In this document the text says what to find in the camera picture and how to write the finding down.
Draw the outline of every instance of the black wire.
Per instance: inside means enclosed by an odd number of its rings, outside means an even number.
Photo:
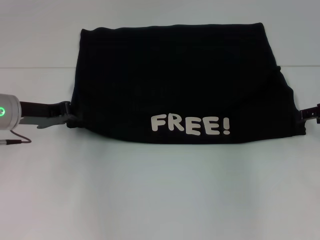
[[[23,143],[23,144],[30,144],[30,143],[32,142],[31,139],[29,139],[29,138],[27,138],[27,137],[25,137],[25,136],[22,136],[22,135],[14,132],[14,131],[12,131],[12,130],[10,130],[10,132],[11,132],[12,134],[18,136],[19,138],[25,139],[26,141],[21,141],[21,143]]]

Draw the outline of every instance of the white surface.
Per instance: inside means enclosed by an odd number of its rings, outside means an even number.
[[[2,0],[0,92],[70,100],[80,29],[101,26],[263,22],[280,65],[319,65],[318,10],[311,0]],[[320,103],[320,67],[282,72],[300,109]],[[0,148],[0,239],[318,240],[320,126],[306,128],[240,145],[151,145],[20,125],[33,143]]]

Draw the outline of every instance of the black t-shirt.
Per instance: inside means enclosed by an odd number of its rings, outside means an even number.
[[[262,23],[82,30],[71,110],[70,128],[142,143],[306,134]]]

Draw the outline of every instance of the white wall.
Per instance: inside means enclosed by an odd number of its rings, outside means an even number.
[[[70,100],[82,28],[262,22],[297,106],[314,107],[319,8],[316,0],[1,0],[0,92]],[[0,239],[320,239],[320,126],[306,128],[240,145],[150,145],[20,125],[33,143],[0,148]]]

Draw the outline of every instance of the green light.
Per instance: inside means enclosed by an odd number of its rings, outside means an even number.
[[[4,116],[6,113],[6,110],[3,107],[0,107],[0,117]]]

